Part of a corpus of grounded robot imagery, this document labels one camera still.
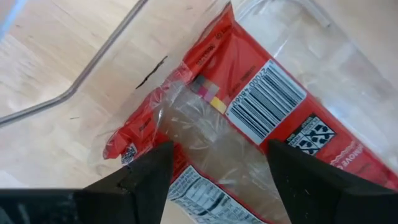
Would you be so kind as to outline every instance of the clear plastic bin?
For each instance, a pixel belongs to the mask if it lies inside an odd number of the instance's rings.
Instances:
[[[141,102],[131,93],[168,55],[159,68],[164,76],[147,81],[160,85],[225,3],[139,1],[68,91],[0,118],[0,179],[13,179],[12,187],[84,187],[119,168],[119,160],[103,161],[101,153]],[[308,0],[235,0],[233,6],[239,23],[398,172],[398,92],[344,33]],[[154,24],[151,18],[165,8],[172,16]],[[192,8],[203,14],[187,17]],[[157,32],[163,26],[170,28]],[[158,39],[176,47],[169,52]]]

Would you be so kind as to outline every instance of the yellow square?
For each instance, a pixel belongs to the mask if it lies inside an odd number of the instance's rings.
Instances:
[[[214,108],[216,108],[219,112],[221,112],[222,114],[225,113],[225,111],[226,111],[226,105],[225,105],[219,98],[214,97],[214,98],[211,100],[210,104],[211,104]]]

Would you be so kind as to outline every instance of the barcode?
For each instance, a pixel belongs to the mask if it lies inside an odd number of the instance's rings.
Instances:
[[[269,60],[228,106],[226,116],[258,145],[306,95],[278,64]]]

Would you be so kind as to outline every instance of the red packaging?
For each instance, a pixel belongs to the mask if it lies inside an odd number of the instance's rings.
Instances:
[[[162,107],[162,102],[170,101],[170,91],[173,91],[173,99],[179,97],[178,94],[186,94],[180,89],[181,83],[214,107],[229,125],[262,153],[267,153],[268,139],[279,139],[347,172],[390,189],[398,189],[397,176],[234,20],[230,5],[208,26],[203,37],[186,54],[181,66],[147,96],[109,140],[104,158],[117,158],[122,154],[124,161],[129,162],[165,139],[172,138],[170,133],[162,133],[159,129],[162,110],[158,107]],[[209,180],[237,203],[235,208],[242,211],[238,219],[250,220],[249,223],[269,223],[263,213],[255,212],[257,209],[251,203],[250,206],[244,203],[245,198],[237,197],[195,167],[179,143],[176,143],[175,150],[178,153],[175,153],[172,186],[188,171],[194,172],[190,175],[200,176],[204,182]],[[172,196],[175,189],[171,188],[169,195]],[[219,213],[202,221],[211,223],[212,218],[219,221],[225,217]],[[289,222],[286,218],[266,218],[276,223]]]

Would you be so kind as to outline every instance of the red plastic bag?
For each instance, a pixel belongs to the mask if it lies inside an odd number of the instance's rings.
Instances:
[[[127,163],[166,139],[176,142],[169,198],[198,223],[289,223],[267,165],[268,139],[398,188],[396,175],[234,20],[231,5],[103,155]]]

